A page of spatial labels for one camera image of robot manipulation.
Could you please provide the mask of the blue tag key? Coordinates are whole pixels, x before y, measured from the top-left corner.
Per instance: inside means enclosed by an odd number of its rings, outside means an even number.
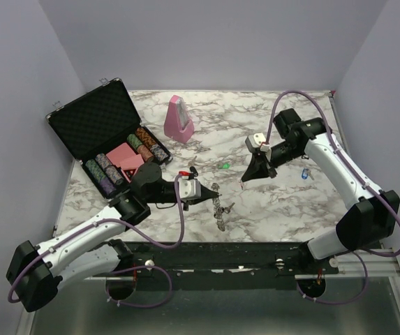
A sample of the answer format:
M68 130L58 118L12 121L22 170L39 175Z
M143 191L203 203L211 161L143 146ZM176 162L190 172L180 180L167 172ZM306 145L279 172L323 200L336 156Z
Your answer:
M314 179L314 176L312 175L312 171L311 171L310 169L308 169L308 168L304 168L304 169L302 170L301 177L302 177L304 180L306 180L306 179L310 179L310 180L312 180L312 181L315 180L315 179Z

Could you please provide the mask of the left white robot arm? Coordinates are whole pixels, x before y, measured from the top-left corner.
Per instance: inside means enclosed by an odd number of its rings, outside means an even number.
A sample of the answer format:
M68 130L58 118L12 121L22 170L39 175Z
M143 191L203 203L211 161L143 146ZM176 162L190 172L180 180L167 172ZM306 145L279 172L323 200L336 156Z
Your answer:
M116 251L109 238L132 230L163 249L177 248L184 238L183 225L172 244L156 241L140 231L137 225L151 214L149 204L173 203L183 214L190 205L218 197L217 191L200 183L194 167L179 172L174 181L166 181L158 164L144 163L129 185L96 216L59 237L39 244L26 240L18 245L6 273L10 283L7 300L21 303L28 312L37 311L71 281L104 273L122 276L130 270L131 259Z

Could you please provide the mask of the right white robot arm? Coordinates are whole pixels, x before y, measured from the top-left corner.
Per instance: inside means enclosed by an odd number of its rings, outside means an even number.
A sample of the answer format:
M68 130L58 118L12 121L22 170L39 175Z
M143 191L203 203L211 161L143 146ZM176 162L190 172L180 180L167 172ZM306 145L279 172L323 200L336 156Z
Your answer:
M327 177L341 196L347 212L334 228L303 243L297 256L298 267L311 274L323 259L356 251L389 237L394 232L400 198L395 191L384 191L354 164L322 118L303 120L294 109L274 117L282 141L270 146L262 133L245 139L251 162L242 182L274 178L277 168L306 156Z

